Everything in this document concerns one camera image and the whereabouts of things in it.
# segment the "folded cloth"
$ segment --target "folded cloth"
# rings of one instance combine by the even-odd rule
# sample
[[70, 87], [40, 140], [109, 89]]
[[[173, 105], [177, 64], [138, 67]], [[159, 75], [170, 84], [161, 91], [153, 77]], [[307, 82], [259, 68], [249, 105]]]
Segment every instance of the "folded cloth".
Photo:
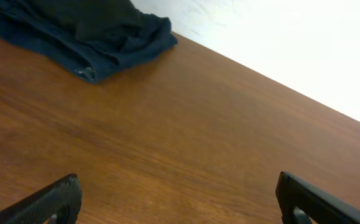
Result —
[[177, 44], [168, 18], [129, 0], [0, 0], [0, 37], [98, 83]]

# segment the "wood grain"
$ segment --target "wood grain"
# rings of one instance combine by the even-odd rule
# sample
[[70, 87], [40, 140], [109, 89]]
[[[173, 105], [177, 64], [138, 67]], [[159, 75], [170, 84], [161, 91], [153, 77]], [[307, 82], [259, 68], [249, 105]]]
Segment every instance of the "wood grain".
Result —
[[0, 40], [0, 210], [75, 172], [79, 223], [281, 223], [281, 170], [360, 209], [360, 123], [178, 38], [99, 85]]

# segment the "tabletop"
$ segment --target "tabletop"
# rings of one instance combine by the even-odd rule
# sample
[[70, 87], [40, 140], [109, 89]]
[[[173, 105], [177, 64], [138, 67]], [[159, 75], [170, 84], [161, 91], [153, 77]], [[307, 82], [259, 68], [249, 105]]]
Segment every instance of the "tabletop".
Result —
[[69, 173], [79, 223], [281, 223], [287, 170], [360, 209], [360, 123], [199, 44], [101, 84], [0, 39], [0, 210]]

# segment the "brown wooden surface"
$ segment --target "brown wooden surface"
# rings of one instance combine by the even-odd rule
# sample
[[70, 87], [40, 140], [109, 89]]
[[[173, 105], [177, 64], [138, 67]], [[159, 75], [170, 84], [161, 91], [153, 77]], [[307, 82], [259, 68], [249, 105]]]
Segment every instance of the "brown wooden surface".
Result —
[[0, 40], [0, 210], [75, 172], [79, 223], [281, 223], [281, 170], [360, 209], [360, 123], [178, 38], [100, 85]]

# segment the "blue towel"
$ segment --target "blue towel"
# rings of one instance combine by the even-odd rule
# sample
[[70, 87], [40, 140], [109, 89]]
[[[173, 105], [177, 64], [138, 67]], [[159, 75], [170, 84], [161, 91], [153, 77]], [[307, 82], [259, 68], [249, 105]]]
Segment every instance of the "blue towel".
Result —
[[[39, 0], [44, 4], [46, 1], [51, 4], [77, 4], [79, 1], [89, 0]], [[93, 1], [93, 4], [106, 4], [108, 1], [98, 0]], [[133, 10], [130, 2], [124, 15], [131, 12], [133, 17], [137, 16], [136, 22], [131, 23], [129, 19], [125, 22], [126, 18], [118, 13], [119, 16], [108, 18], [108, 22], [114, 24], [112, 27], [101, 26], [104, 21], [98, 20], [98, 17], [93, 21], [87, 16], [82, 17], [82, 23], [69, 23], [65, 26], [66, 21], [79, 18], [70, 17], [70, 14], [69, 19], [64, 18], [58, 20], [61, 23], [57, 23], [46, 16], [43, 9], [36, 8], [30, 2], [31, 0], [0, 0], [0, 37], [14, 45], [46, 55], [89, 83], [98, 83], [113, 73], [150, 61], [177, 44], [176, 38], [170, 33], [171, 23], [168, 18], [143, 14], [135, 8]]]

